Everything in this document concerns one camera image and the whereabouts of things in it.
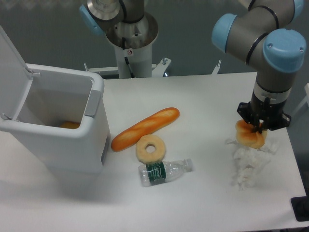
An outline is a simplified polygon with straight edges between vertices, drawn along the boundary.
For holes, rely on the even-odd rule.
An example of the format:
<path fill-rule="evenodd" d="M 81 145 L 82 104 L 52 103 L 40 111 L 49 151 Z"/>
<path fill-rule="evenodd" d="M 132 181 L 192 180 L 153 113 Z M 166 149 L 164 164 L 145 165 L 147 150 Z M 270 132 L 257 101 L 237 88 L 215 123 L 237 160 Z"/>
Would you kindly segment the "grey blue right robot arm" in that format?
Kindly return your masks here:
<path fill-rule="evenodd" d="M 252 0 L 243 16 L 225 14 L 216 22 L 212 43 L 256 70 L 249 102 L 237 112 L 257 132 L 290 125 L 283 108 L 307 49 L 305 38 L 287 25 L 302 12 L 302 0 Z"/>

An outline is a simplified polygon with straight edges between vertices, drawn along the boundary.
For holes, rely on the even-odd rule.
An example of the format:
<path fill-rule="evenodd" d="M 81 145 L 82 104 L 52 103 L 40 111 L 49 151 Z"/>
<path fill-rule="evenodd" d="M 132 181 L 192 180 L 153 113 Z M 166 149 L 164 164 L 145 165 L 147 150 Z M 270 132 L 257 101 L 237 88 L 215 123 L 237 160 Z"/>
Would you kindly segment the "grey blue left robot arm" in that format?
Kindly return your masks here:
<path fill-rule="evenodd" d="M 114 47 L 119 78 L 166 76 L 171 60 L 152 63 L 158 23 L 144 9 L 142 0 L 89 0 L 79 8 L 86 26 L 104 34 Z"/>

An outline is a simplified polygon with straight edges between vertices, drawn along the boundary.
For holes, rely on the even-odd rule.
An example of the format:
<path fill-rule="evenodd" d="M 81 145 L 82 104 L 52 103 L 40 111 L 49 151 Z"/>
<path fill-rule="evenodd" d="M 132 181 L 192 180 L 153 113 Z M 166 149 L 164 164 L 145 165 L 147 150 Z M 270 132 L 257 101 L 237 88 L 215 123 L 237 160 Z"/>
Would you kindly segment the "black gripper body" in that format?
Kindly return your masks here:
<path fill-rule="evenodd" d="M 253 118 L 264 120 L 264 130 L 278 130 L 290 125 L 291 116 L 284 113 L 283 108 L 290 94 L 290 89 L 274 93 L 268 92 L 262 88 L 255 88 L 251 100 L 248 103 L 241 102 L 237 112 L 248 124 L 251 124 Z"/>

